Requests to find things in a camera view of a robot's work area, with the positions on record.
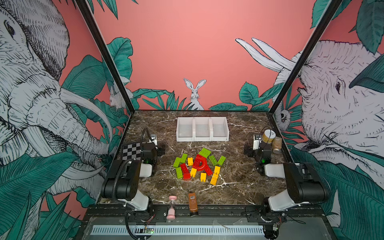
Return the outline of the red arch lego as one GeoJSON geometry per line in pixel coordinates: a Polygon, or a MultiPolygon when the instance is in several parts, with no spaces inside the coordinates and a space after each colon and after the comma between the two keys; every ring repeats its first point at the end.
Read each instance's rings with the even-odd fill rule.
{"type": "Polygon", "coordinates": [[[206,165],[207,165],[207,158],[197,154],[194,160],[193,168],[196,169],[197,171],[203,171],[206,165]]]}

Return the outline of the yellow lego long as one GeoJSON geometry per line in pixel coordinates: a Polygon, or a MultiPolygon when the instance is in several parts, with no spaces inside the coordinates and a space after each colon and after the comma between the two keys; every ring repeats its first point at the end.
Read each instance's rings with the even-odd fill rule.
{"type": "Polygon", "coordinates": [[[211,178],[211,181],[210,181],[210,184],[213,185],[213,186],[216,186],[216,185],[217,185],[218,178],[219,178],[218,175],[213,174],[213,175],[212,175],[212,178],[211,178]]]}

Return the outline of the red lego brick long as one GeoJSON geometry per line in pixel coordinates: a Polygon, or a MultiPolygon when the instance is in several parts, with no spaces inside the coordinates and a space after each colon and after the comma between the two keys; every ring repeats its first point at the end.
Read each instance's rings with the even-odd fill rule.
{"type": "Polygon", "coordinates": [[[207,176],[211,176],[213,174],[211,168],[208,165],[205,166],[204,171],[207,174],[207,176]]]}

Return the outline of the yellow lego small bottom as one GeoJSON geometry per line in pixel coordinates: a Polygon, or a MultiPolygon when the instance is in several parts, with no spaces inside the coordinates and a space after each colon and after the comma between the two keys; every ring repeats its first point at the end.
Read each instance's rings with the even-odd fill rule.
{"type": "Polygon", "coordinates": [[[206,173],[201,173],[200,181],[202,183],[205,183],[207,181],[207,174],[206,173]]]}

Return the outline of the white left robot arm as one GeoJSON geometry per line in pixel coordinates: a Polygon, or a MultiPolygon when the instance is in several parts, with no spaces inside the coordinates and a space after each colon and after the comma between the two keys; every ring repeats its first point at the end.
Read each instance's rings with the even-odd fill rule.
{"type": "Polygon", "coordinates": [[[165,146],[155,143],[131,143],[122,148],[122,158],[114,160],[107,173],[101,197],[122,204],[136,212],[153,213],[152,200],[139,190],[139,180],[155,174],[157,160],[165,146]]]}

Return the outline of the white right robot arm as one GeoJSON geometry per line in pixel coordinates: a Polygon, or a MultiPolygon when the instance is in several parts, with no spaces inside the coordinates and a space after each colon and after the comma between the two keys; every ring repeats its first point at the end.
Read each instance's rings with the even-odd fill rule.
{"type": "Polygon", "coordinates": [[[272,148],[259,143],[258,147],[244,146],[244,154],[256,161],[257,172],[266,177],[286,181],[287,188],[275,196],[267,197],[262,203],[262,214],[284,212],[290,208],[325,202],[329,197],[320,175],[310,163],[272,164],[272,148]]]}

